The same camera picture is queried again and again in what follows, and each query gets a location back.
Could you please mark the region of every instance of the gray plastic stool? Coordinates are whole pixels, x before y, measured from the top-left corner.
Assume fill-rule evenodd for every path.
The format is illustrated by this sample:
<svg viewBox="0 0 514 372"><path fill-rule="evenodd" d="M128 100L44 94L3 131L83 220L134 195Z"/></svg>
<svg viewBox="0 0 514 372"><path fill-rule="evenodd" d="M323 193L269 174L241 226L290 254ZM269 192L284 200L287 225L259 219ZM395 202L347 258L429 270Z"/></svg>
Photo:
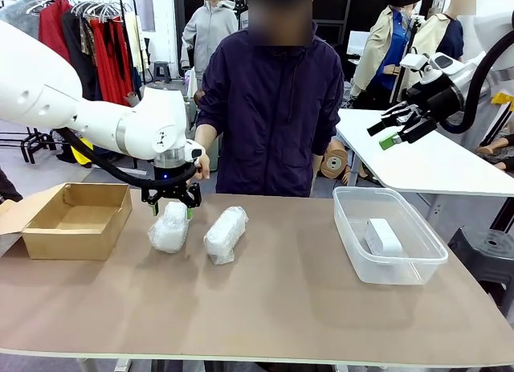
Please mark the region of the gray plastic stool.
<svg viewBox="0 0 514 372"><path fill-rule="evenodd" d="M164 81L165 83L171 82L171 73L169 72L169 65L165 61L156 61L153 63L153 80Z"/></svg>
<svg viewBox="0 0 514 372"><path fill-rule="evenodd" d="M448 247L507 316L514 301L514 239L502 231L462 227Z"/></svg>

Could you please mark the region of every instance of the open cardboard box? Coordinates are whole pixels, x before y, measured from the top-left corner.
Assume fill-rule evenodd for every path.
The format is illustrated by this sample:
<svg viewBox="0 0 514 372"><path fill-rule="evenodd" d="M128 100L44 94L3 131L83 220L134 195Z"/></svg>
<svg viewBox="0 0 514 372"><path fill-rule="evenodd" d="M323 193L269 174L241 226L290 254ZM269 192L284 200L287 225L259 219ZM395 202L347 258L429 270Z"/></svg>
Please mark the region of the open cardboard box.
<svg viewBox="0 0 514 372"><path fill-rule="evenodd" d="M106 260L131 211L126 185L66 183L0 205L0 235L21 232L33 260Z"/></svg>

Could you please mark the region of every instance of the robotic arm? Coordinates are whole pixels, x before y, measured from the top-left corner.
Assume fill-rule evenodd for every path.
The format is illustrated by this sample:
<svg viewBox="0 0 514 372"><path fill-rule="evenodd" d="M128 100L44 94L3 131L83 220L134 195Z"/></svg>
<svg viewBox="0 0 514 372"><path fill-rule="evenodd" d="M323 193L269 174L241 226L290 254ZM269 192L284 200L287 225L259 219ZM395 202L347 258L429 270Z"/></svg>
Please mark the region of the robotic arm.
<svg viewBox="0 0 514 372"><path fill-rule="evenodd" d="M514 48L509 48L514 45L514 14L478 18L475 26L484 47L491 48L487 54L467 63L442 53L432 57L409 54L402 61L403 67L419 72L422 79L406 90L405 101L392 107L380 123L368 129L373 136L383 129L403 126L400 132L380 142L383 149L404 141L414 143L436 130L438 124L449 133L465 133L475 122L479 103L489 100L504 81L511 79ZM453 125L447 119L457 112L464 112L463 121Z"/></svg>
<svg viewBox="0 0 514 372"><path fill-rule="evenodd" d="M158 212L159 198L177 198L199 206L198 184L187 185L195 160L205 150L186 140L186 109L179 91L145 89L143 100L129 108L82 98L73 67L39 41L0 21L0 119L56 129L84 156L114 177L142 189L142 200ZM82 143L73 129L92 144L132 157L154 160L156 180L132 177Z"/></svg>

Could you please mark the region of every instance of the box flap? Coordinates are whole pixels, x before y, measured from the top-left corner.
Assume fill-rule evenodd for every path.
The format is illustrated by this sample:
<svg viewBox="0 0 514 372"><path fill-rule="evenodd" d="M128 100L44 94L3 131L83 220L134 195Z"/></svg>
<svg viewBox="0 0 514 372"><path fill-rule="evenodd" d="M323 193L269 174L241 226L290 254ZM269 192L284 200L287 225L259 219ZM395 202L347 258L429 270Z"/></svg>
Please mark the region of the box flap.
<svg viewBox="0 0 514 372"><path fill-rule="evenodd" d="M38 214L64 186L66 186L66 184L33 194L18 203L4 202L0 205L0 235L22 232L35 215Z"/></svg>

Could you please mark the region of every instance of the drawstring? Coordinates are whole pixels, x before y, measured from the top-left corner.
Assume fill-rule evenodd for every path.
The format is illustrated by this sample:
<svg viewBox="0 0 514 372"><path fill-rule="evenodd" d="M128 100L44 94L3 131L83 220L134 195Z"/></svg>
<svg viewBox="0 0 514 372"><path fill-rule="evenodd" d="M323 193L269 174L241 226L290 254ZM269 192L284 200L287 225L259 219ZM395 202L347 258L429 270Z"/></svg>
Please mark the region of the drawstring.
<svg viewBox="0 0 514 372"><path fill-rule="evenodd" d="M298 68L298 66L300 65L300 63L304 60L304 57L305 57L305 51L302 51L301 56L300 56L300 57L298 58L298 60L296 61L295 69L293 70L293 73L292 73L292 82L291 82L291 101L290 101L290 105L289 105L288 124L289 124L289 123L291 123L292 105L294 104L294 101L295 101L295 77L296 77L296 69Z"/></svg>

